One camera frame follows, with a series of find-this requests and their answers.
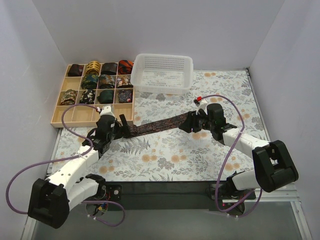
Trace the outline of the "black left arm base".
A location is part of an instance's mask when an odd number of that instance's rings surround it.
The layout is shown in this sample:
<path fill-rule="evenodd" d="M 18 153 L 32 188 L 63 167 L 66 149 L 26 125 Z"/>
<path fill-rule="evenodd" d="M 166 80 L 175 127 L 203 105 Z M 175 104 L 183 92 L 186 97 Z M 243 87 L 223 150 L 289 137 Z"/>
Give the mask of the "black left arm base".
<path fill-rule="evenodd" d="M 98 189 L 98 193 L 94 196 L 87 198 L 87 201 L 113 201 L 118 202 L 121 199 L 122 186 L 109 184 L 103 185 Z M 90 203 L 85 205 L 85 209 L 88 215 L 94 217 L 101 217 L 109 209 L 109 203 Z"/>

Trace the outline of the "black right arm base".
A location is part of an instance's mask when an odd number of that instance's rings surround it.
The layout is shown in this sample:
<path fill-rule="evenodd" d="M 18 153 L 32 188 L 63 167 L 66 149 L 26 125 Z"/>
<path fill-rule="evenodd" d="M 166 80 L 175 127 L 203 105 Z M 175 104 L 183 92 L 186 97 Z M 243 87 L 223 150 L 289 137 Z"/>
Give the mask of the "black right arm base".
<path fill-rule="evenodd" d="M 205 189 L 205 194 L 209 197 L 211 200 L 215 200 L 215 184 L 210 184 L 206 189 Z M 218 189 L 218 206 L 221 209 L 227 209 L 232 207 L 237 201 L 242 200 L 246 194 L 250 192 L 249 189 L 246 190 L 236 190 L 234 192 L 228 192 L 225 190 L 225 187 L 223 187 L 222 184 L 219 185 Z M 232 216 L 236 215 L 243 215 L 245 213 L 245 202 L 243 201 L 241 204 L 233 208 L 229 213 Z"/>

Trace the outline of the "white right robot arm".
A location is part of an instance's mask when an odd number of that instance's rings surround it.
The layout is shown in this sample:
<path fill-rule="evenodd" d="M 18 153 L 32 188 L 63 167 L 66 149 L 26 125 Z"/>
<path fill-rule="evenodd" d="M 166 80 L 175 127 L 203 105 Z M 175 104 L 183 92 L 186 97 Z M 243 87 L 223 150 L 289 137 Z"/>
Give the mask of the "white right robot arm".
<path fill-rule="evenodd" d="M 254 169 L 229 176 L 219 190 L 237 199 L 245 190 L 260 188 L 270 193 L 298 180 L 299 174 L 286 145 L 276 140 L 269 142 L 242 133 L 239 127 L 227 123 L 220 104 L 212 103 L 206 111 L 191 111 L 179 126 L 186 133 L 210 131 L 214 140 L 234 148 L 253 161 Z"/>

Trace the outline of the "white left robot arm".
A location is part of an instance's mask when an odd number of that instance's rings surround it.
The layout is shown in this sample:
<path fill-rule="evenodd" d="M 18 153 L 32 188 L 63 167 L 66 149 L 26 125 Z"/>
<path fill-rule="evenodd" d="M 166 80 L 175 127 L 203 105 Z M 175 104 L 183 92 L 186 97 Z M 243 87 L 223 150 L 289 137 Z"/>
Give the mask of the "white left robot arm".
<path fill-rule="evenodd" d="M 82 176 L 110 148 L 115 131 L 120 127 L 115 115 L 101 114 L 74 158 L 46 179 L 32 185 L 27 215 L 54 229 L 60 228 L 70 211 L 81 203 L 124 207 L 109 198 L 112 192 L 106 180 L 96 174 Z"/>

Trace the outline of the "brown paisley patterned tie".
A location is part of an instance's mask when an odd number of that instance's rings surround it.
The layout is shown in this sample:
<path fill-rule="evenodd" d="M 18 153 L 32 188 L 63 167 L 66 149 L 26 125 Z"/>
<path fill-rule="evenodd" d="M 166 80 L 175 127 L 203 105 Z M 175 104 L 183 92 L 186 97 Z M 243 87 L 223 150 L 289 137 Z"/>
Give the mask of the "brown paisley patterned tie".
<path fill-rule="evenodd" d="M 128 137 L 138 137 L 178 128 L 188 117 L 188 112 L 167 119 L 149 122 L 140 126 L 129 125 Z"/>

